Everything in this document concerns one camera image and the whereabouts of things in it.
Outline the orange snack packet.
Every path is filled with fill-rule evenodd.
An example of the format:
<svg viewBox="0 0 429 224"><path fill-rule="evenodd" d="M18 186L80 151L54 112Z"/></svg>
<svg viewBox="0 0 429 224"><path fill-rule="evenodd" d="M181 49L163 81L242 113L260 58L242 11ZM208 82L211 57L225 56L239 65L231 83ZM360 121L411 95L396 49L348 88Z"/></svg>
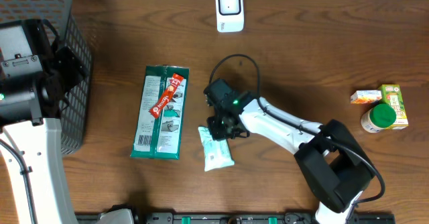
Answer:
<svg viewBox="0 0 429 224"><path fill-rule="evenodd" d="M359 90L350 97L352 104L370 104L381 100L382 94L380 90Z"/></svg>

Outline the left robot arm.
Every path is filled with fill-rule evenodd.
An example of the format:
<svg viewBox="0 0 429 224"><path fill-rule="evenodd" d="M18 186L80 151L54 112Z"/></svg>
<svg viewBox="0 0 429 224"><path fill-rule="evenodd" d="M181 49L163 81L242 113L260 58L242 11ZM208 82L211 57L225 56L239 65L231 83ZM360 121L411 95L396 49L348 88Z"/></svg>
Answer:
<svg viewBox="0 0 429 224"><path fill-rule="evenodd" d="M20 223L77 223L61 153L66 94L88 70L47 19L1 24L1 155Z"/></svg>

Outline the red Nescafe coffee stick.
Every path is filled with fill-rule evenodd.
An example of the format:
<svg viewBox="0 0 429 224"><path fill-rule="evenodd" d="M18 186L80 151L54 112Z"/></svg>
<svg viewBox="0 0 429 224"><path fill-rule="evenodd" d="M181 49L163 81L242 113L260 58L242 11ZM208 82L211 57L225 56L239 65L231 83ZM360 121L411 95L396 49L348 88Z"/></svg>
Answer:
<svg viewBox="0 0 429 224"><path fill-rule="evenodd" d="M180 86L184 77L174 73L167 85L167 88L162 93L161 97L158 99L157 103L149 110L152 116L157 119L160 115L164 107L170 102L173 98L174 93L177 88Z"/></svg>

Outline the green lid jar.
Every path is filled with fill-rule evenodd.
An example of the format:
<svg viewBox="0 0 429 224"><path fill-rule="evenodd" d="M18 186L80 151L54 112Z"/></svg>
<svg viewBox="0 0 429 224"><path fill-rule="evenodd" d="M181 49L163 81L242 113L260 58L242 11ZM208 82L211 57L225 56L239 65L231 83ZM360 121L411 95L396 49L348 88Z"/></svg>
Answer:
<svg viewBox="0 0 429 224"><path fill-rule="evenodd" d="M364 113L360 123L365 131L378 133L391 126L395 121L395 110L388 104L380 103Z"/></svg>

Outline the green white package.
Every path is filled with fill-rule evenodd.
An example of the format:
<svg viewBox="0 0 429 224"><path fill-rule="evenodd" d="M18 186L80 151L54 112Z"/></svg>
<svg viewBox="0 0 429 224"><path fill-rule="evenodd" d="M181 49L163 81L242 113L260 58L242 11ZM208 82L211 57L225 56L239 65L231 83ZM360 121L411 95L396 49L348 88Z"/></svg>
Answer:
<svg viewBox="0 0 429 224"><path fill-rule="evenodd" d="M173 98L155 119L149 110L157 103L176 73L184 77ZM187 83L190 69L179 66L147 66L141 95L139 117L131 152L132 158L177 160L180 144Z"/></svg>

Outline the light blue wipes pack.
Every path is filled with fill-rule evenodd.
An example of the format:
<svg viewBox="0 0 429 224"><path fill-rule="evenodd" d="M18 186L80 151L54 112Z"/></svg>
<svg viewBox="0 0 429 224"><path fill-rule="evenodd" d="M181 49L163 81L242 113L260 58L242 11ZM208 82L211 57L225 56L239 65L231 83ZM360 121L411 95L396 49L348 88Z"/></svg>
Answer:
<svg viewBox="0 0 429 224"><path fill-rule="evenodd" d="M234 166L227 140L213 140L207 127L198 127L200 140L204 149L204 171Z"/></svg>

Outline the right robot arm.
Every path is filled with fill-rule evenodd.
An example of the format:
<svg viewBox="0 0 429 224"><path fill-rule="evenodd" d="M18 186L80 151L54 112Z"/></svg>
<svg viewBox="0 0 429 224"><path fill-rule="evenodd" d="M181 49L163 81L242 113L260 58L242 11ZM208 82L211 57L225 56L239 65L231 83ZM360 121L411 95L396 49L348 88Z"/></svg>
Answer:
<svg viewBox="0 0 429 224"><path fill-rule="evenodd" d="M379 177L366 153L341 122L326 125L295 117L256 94L204 92L214 116L207 119L215 140L261 135L293 154L319 201L316 223L348 223L361 195Z"/></svg>

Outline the green tea carton box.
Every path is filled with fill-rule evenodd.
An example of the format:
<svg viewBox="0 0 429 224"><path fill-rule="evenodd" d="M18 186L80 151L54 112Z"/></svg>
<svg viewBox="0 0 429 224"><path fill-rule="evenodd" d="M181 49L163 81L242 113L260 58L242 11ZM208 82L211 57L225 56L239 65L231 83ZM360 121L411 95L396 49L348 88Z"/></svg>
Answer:
<svg viewBox="0 0 429 224"><path fill-rule="evenodd" d="M381 85L379 90L381 91L381 102L390 105L396 114L395 122L388 129L400 130L406 128L409 123L400 86Z"/></svg>

